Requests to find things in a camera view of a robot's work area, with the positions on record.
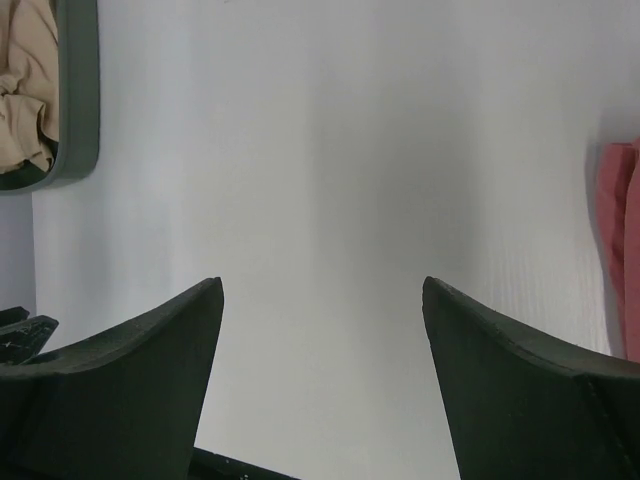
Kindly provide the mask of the pink folded t shirt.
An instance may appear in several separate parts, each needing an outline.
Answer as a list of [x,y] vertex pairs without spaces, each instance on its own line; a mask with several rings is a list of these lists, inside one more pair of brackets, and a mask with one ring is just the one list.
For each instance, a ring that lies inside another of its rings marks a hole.
[[608,145],[596,177],[596,218],[616,295],[625,357],[639,361],[639,142]]

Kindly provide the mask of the beige t shirt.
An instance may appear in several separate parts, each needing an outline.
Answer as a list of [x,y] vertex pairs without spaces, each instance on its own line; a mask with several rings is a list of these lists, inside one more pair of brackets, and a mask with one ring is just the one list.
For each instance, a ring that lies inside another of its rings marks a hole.
[[58,27],[50,1],[1,3],[1,172],[47,172],[60,140]]

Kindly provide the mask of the grey plastic tray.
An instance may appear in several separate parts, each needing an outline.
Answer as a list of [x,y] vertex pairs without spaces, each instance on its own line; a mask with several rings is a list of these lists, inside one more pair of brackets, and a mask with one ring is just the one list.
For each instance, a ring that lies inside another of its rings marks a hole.
[[19,195],[86,178],[100,146],[100,61],[95,1],[56,1],[60,32],[60,141],[49,171],[24,166],[1,176],[1,193]]

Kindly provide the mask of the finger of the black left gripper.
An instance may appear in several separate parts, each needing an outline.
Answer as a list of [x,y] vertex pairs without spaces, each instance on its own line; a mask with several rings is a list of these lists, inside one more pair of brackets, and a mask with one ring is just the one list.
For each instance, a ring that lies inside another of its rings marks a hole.
[[59,326],[48,316],[30,317],[20,306],[2,310],[0,321],[2,365],[19,365],[36,357]]

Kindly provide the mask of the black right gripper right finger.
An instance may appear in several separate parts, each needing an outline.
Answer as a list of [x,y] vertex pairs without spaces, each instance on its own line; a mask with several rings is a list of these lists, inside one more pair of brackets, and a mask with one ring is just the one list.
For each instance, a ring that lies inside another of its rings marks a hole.
[[422,298],[461,478],[638,478],[638,364],[560,340],[433,277]]

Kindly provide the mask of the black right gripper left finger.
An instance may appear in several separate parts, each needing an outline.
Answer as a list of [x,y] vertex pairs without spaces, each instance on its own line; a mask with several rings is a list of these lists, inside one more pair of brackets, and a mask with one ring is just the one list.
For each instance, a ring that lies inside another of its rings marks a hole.
[[5,479],[184,479],[222,323],[207,279],[77,343],[1,370]]

